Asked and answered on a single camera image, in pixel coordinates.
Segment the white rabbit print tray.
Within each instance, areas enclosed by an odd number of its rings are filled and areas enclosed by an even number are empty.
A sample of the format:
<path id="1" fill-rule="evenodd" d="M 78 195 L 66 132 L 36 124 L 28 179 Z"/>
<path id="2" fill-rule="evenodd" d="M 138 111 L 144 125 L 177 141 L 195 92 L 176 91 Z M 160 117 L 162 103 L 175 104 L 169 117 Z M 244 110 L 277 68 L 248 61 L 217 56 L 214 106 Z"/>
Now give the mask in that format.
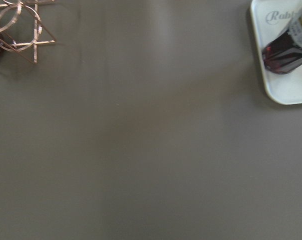
<path id="1" fill-rule="evenodd" d="M 274 102 L 283 105 L 302 104 L 302 65 L 288 74 L 272 73 L 264 66 L 262 50 L 280 36 L 290 19 L 301 8 L 302 0 L 253 0 L 250 4 L 252 29 L 264 88 Z"/>

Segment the dark red glass bottle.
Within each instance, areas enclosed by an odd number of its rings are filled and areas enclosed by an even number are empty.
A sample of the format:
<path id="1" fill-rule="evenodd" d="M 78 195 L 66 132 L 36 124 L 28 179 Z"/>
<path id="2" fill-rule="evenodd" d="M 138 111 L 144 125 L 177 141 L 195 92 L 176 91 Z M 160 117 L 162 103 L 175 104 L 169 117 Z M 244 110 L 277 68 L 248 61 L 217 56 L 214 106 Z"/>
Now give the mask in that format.
<path id="1" fill-rule="evenodd" d="M 302 7 L 281 34 L 262 50 L 265 68 L 275 74 L 288 74 L 302 65 Z"/>

